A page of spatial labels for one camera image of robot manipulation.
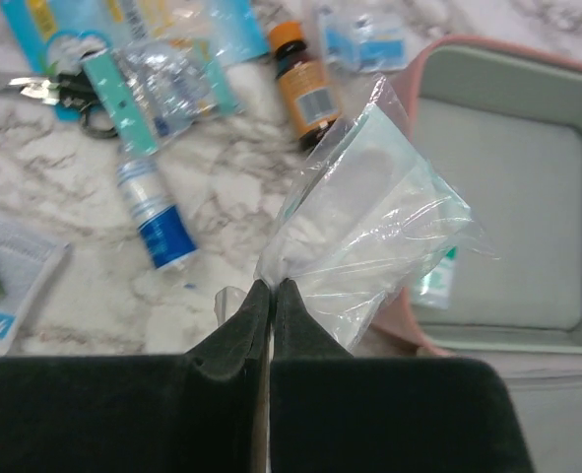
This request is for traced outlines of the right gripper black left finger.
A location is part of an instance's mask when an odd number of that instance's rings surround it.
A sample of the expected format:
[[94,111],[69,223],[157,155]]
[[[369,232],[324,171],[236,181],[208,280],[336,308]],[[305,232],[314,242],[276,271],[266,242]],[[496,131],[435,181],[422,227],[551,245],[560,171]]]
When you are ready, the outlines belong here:
[[0,472],[248,472],[271,294],[182,354],[0,358]]

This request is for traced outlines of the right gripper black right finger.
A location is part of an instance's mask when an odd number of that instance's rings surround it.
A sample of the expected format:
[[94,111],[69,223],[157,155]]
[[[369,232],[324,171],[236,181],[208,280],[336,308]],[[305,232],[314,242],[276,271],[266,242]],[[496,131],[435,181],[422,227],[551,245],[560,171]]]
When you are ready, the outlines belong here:
[[357,358],[277,291],[270,367],[275,472],[531,472],[507,388],[464,358]]

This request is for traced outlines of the white bottle green label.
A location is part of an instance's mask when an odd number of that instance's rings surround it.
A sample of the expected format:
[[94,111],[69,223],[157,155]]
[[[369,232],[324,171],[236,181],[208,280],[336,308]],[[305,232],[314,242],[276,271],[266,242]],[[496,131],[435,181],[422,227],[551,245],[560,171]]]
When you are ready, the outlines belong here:
[[414,305],[445,310],[450,306],[458,249],[453,247],[411,289]]

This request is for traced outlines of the white blue tube bottle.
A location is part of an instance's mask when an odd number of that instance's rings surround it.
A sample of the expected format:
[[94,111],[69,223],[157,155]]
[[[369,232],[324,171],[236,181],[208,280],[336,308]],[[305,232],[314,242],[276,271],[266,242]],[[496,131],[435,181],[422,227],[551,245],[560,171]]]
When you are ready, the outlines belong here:
[[153,158],[132,158],[117,168],[117,188],[156,269],[192,257],[198,247],[186,230]]

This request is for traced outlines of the clear plastic bandage bag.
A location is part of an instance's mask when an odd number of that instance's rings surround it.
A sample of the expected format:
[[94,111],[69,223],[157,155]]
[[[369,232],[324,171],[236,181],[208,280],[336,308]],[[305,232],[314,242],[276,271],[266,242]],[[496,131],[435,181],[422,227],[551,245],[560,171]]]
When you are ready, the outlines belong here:
[[294,281],[309,314],[348,349],[451,249],[493,252],[407,124],[385,76],[347,88],[343,115],[300,168],[256,265],[272,289]]

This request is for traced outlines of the white blue gauze packet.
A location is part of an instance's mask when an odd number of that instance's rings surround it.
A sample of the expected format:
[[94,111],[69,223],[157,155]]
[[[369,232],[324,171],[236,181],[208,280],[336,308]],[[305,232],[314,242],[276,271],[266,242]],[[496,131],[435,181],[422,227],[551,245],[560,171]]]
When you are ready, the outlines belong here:
[[70,243],[0,212],[0,356],[8,353],[32,305]]

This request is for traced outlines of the amber brown medicine bottle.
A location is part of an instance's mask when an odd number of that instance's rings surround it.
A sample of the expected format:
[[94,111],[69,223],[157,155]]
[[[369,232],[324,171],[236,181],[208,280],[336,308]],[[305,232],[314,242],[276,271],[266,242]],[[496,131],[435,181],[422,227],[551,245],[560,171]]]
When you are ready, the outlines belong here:
[[277,64],[276,80],[299,147],[310,151],[339,118],[339,101],[324,67],[310,55],[299,22],[276,25],[268,33],[268,41]]

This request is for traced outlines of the clear teal plastic packet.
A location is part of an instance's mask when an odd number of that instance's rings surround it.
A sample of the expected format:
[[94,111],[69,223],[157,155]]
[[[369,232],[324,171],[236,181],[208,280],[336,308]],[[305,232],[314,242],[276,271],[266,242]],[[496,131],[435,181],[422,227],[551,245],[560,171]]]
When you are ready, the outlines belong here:
[[159,38],[82,59],[125,153],[150,156],[191,125],[242,111],[211,44]]

